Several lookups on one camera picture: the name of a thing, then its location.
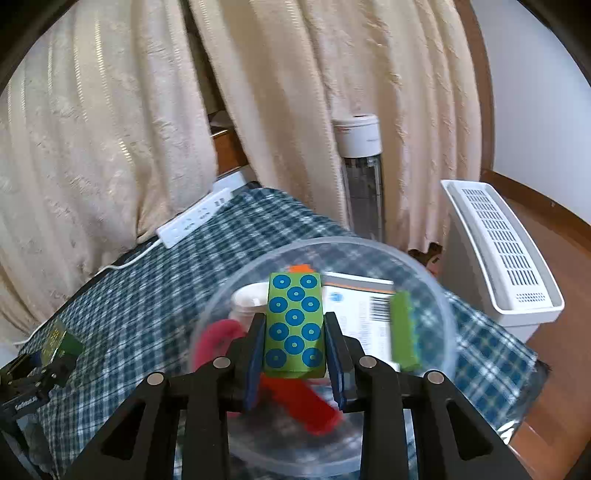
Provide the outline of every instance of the curtain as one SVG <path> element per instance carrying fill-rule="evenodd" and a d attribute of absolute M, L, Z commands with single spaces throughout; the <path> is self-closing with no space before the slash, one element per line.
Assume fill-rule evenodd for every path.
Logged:
<path fill-rule="evenodd" d="M 386 237 L 444 242 L 439 180 L 477 180 L 481 126 L 452 0 L 191 0 L 228 111 L 260 180 L 345 222 L 329 118 L 375 113 Z"/>
<path fill-rule="evenodd" d="M 216 170 L 178 3 L 76 3 L 0 96 L 0 337 L 26 338 Z"/>

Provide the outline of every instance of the green rectangular object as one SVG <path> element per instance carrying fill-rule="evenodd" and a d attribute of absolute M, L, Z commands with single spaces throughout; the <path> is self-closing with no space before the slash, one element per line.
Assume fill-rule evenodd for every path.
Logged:
<path fill-rule="evenodd" d="M 400 370 L 413 371 L 421 366 L 417 352 L 417 334 L 410 293 L 401 290 L 390 297 L 390 341 L 392 361 Z"/>
<path fill-rule="evenodd" d="M 41 349 L 41 362 L 43 366 L 46 367 L 53 362 L 54 359 L 59 358 L 66 353 L 78 357 L 82 353 L 82 350 L 84 350 L 82 343 L 66 330 L 66 327 L 60 319 L 57 319 L 53 323 L 49 335 Z"/>
<path fill-rule="evenodd" d="M 263 370 L 270 377 L 326 373 L 322 286 L 318 273 L 272 273 Z"/>

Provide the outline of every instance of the white power strip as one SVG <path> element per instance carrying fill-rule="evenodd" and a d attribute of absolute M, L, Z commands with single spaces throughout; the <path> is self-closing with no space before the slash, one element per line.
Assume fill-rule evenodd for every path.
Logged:
<path fill-rule="evenodd" d="M 207 222 L 231 198 L 232 192 L 229 189 L 210 193 L 195 205 L 159 227 L 156 233 L 166 248 L 172 248 Z"/>

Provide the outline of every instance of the green block with blue dots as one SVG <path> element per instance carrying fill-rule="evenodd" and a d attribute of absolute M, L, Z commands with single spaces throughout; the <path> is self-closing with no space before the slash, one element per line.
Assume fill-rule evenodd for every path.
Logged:
<path fill-rule="evenodd" d="M 264 372 L 270 377 L 323 377 L 326 373 L 323 323 L 318 273 L 272 273 Z"/>

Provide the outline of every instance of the silver screw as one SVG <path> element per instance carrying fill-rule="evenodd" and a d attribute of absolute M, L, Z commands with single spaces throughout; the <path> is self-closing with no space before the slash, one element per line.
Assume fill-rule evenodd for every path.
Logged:
<path fill-rule="evenodd" d="M 373 368 L 378 364 L 378 361 L 369 355 L 365 355 L 359 359 L 359 365 L 365 368 Z"/>
<path fill-rule="evenodd" d="M 227 356 L 218 356 L 213 361 L 213 366 L 215 368 L 226 368 L 226 367 L 229 367 L 231 363 L 232 362 L 230 361 L 230 359 Z"/>
<path fill-rule="evenodd" d="M 164 375 L 160 372 L 150 374 L 148 376 L 149 385 L 160 385 L 164 381 Z"/>
<path fill-rule="evenodd" d="M 427 374 L 427 380 L 429 380 L 431 383 L 439 385 L 439 384 L 443 383 L 444 377 L 441 372 L 434 370 L 433 372 L 429 372 Z"/>

